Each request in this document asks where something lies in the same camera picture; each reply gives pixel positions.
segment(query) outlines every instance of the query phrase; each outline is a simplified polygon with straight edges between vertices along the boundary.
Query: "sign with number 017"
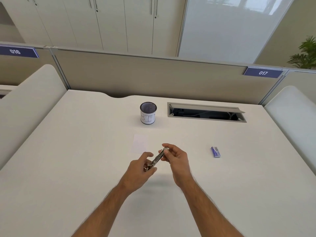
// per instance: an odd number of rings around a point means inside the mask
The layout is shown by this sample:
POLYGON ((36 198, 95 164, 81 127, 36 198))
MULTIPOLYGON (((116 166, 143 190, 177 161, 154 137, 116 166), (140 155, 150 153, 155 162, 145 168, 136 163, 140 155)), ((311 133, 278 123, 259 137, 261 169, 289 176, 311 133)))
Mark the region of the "sign with number 017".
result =
POLYGON ((13 55, 38 58, 35 48, 0 45, 0 55, 13 55))
POLYGON ((248 67, 244 75, 279 78, 283 70, 248 67))

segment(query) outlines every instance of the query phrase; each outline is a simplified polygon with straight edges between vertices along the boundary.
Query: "paper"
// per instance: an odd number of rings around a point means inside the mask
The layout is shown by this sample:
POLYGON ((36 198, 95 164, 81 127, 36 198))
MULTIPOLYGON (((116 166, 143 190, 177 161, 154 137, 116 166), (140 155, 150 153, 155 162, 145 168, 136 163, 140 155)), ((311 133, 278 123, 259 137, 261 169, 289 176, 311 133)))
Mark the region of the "paper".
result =
POLYGON ((148 136, 147 135, 134 135, 134 141, 132 145, 132 153, 142 154, 148 150, 148 136))

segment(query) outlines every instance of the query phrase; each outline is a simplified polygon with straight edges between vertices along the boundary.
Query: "sign with number 016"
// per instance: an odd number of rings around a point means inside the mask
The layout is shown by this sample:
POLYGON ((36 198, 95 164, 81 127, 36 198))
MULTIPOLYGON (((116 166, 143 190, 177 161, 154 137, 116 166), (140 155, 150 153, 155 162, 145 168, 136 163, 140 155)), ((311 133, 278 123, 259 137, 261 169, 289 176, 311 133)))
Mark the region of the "sign with number 016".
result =
POLYGON ((244 75, 279 78, 283 70, 248 67, 244 75))
POLYGON ((0 55, 13 55, 38 58, 35 48, 0 45, 0 55))

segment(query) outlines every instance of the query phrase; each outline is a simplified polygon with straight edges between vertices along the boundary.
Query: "eraser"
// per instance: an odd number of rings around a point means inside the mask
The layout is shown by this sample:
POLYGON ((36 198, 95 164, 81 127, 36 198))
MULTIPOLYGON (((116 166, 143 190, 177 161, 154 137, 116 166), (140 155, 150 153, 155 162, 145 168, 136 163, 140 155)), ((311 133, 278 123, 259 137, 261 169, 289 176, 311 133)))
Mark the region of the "eraser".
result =
POLYGON ((211 147, 211 151, 212 151, 215 158, 221 157, 217 147, 211 147))

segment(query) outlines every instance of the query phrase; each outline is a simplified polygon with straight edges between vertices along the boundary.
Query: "silver metal tool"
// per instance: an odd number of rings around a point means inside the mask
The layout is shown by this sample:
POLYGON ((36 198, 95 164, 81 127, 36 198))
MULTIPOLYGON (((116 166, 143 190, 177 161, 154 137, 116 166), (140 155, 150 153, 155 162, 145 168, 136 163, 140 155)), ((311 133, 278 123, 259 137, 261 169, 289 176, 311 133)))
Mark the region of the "silver metal tool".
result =
POLYGON ((156 158, 151 163, 148 163, 146 168, 144 167, 145 171, 150 170, 152 167, 154 167, 157 164, 158 161, 160 161, 162 157, 165 156, 165 153, 163 152, 164 150, 169 150, 169 148, 164 147, 162 151, 159 153, 159 155, 157 155, 156 158))

